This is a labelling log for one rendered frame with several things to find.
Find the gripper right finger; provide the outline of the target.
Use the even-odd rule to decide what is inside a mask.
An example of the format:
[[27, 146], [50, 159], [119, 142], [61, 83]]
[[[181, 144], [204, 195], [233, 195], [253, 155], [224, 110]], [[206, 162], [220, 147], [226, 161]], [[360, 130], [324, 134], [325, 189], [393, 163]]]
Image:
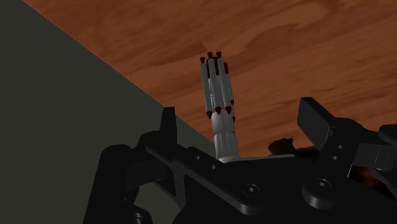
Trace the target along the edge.
[[297, 124], [319, 150], [302, 186], [309, 205], [331, 209], [358, 193], [349, 186], [352, 166], [368, 168], [397, 199], [397, 123], [368, 130], [352, 119], [333, 116], [314, 98], [302, 97]]

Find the brown wooden table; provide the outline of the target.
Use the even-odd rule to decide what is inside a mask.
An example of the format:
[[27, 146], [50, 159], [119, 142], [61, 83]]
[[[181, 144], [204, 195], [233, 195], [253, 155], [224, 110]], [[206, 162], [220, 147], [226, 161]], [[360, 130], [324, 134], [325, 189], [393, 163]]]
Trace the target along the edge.
[[207, 138], [199, 59], [221, 52], [244, 156], [309, 140], [301, 97], [397, 123], [397, 0], [24, 0]]

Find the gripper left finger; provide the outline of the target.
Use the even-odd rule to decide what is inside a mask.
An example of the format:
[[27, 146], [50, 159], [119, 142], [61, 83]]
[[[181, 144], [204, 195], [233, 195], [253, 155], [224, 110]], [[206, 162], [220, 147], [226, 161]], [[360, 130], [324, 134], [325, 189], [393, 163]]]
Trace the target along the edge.
[[155, 182], [181, 208], [172, 224], [261, 224], [226, 200], [220, 188], [223, 164], [197, 148], [176, 142], [175, 110], [164, 108], [160, 129], [143, 134], [131, 148], [105, 148], [99, 159], [83, 224], [159, 224], [135, 204], [139, 188]]

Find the white toy rocket red tips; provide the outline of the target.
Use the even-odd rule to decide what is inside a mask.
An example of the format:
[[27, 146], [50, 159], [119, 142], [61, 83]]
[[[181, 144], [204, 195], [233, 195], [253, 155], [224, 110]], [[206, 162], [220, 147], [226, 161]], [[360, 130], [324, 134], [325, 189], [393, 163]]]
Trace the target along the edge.
[[216, 158], [223, 163], [239, 158], [235, 133], [234, 97], [228, 65], [221, 52], [200, 58], [204, 107], [212, 123]]

